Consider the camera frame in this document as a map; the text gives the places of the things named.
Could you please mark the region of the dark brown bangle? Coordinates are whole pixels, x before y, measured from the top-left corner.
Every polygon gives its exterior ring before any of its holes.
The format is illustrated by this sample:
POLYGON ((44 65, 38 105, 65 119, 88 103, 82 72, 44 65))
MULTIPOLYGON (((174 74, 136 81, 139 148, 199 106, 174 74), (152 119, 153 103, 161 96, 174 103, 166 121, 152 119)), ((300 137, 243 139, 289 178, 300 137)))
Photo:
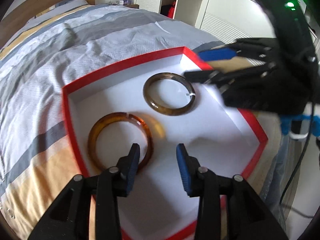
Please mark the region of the dark brown bangle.
POLYGON ((168 73, 168 72, 158 73, 148 78, 143 86, 143 96, 146 103, 154 111, 160 114, 168 115, 168 116, 178 116, 178 115, 183 115, 187 113, 192 109, 196 100, 195 89, 193 88, 191 83, 187 81, 184 77, 178 74, 168 73), (190 98, 189 103, 180 108, 169 108, 169 107, 162 106, 161 104, 153 100, 153 98, 149 94, 149 88, 151 87, 151 85, 153 85, 154 83, 160 80, 173 80, 175 82, 182 84, 188 91, 188 96, 190 98))

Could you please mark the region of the red jewelry box tray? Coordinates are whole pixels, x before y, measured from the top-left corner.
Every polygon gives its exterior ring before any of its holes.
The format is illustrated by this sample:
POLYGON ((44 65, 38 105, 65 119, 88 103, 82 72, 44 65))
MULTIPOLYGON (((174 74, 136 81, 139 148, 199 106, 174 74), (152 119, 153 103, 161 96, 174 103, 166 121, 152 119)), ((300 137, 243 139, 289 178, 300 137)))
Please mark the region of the red jewelry box tray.
POLYGON ((151 131, 153 155, 137 174, 132 192, 119 198, 123 239, 186 239, 195 231, 199 200, 183 189, 176 147, 218 175, 248 178, 268 138, 256 117, 227 108, 214 87, 196 85, 196 102, 184 115, 154 111, 143 98, 143 86, 158 73, 207 70, 188 48, 159 50, 93 71, 62 90, 65 127, 80 172, 99 173, 87 150, 88 135, 103 116, 123 112, 141 118, 151 131))

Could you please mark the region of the amber orange bangle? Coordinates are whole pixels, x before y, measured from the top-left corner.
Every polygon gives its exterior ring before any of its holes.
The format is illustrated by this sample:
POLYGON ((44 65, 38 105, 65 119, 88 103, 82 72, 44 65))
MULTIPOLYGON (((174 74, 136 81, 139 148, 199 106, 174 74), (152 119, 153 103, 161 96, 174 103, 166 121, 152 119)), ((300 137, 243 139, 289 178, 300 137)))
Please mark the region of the amber orange bangle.
POLYGON ((94 164, 94 166, 100 171, 103 172, 106 170, 106 167, 101 163, 96 153, 96 143, 100 133, 105 129, 107 126, 114 124, 116 122, 129 122, 136 127, 138 127, 144 134, 146 141, 147 141, 147 149, 142 161, 138 164, 138 173, 146 167, 148 162, 150 161, 151 157, 154 153, 154 143, 151 131, 146 124, 146 122, 141 119, 140 117, 133 115, 131 113, 125 112, 114 112, 108 115, 103 116, 100 118, 91 128, 88 140, 87 140, 87 152, 88 155, 94 164))

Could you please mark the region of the white wardrobe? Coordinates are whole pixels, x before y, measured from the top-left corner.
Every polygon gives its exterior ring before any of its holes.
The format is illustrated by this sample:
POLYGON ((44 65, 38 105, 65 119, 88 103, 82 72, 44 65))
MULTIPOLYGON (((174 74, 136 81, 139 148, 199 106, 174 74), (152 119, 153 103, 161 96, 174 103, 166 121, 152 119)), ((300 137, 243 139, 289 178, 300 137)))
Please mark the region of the white wardrobe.
POLYGON ((135 0, 140 9, 160 13, 206 31, 225 43, 245 37, 274 37, 272 25, 254 0, 135 0))

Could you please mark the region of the wooden nightstand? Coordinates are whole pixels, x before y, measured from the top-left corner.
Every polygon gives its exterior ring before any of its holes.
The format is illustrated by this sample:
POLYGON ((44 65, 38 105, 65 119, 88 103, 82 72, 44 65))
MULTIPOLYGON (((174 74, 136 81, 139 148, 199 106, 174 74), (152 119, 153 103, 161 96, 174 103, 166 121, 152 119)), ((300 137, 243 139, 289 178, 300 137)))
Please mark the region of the wooden nightstand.
POLYGON ((138 4, 118 4, 119 6, 124 6, 127 8, 131 8, 131 9, 139 9, 139 5, 138 4))

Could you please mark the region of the striped bed duvet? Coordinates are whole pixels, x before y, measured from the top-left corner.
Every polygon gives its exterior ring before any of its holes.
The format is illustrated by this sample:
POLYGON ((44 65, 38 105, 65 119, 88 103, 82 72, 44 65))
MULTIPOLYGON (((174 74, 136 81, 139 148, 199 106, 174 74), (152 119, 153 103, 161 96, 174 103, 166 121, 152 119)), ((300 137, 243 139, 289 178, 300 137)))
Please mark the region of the striped bed duvet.
MULTIPOLYGON (((214 35, 142 9, 84 5, 20 35, 1 52, 1 213, 27 239, 52 201, 76 175, 65 127, 62 90, 119 61, 185 47, 219 46, 214 35)), ((277 117, 256 116, 268 141, 246 178, 281 225, 283 143, 277 117)))

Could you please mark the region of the grey pillow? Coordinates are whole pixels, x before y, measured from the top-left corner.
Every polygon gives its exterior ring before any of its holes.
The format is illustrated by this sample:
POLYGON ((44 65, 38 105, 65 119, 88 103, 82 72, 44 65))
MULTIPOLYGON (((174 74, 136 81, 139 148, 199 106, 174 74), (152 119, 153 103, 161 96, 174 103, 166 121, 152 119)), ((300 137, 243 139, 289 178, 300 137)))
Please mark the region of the grey pillow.
POLYGON ((52 5, 48 9, 43 12, 37 14, 27 21, 27 23, 31 23, 33 21, 45 21, 59 14, 63 14, 65 12, 76 9, 80 6, 88 5, 86 0, 63 0, 55 5, 52 5))

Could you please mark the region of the wooden headboard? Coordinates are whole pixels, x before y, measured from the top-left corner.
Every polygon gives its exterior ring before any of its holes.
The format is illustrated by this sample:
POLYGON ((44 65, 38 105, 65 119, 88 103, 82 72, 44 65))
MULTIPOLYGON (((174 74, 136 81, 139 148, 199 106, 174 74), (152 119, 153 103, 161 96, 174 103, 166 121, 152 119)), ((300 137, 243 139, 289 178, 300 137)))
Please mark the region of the wooden headboard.
MULTIPOLYGON (((26 0, 17 6, 7 16, 1 19, 1 47, 3 47, 30 18, 61 1, 63 0, 26 0)), ((91 5, 95 4, 95 0, 87 0, 87 2, 91 5)))

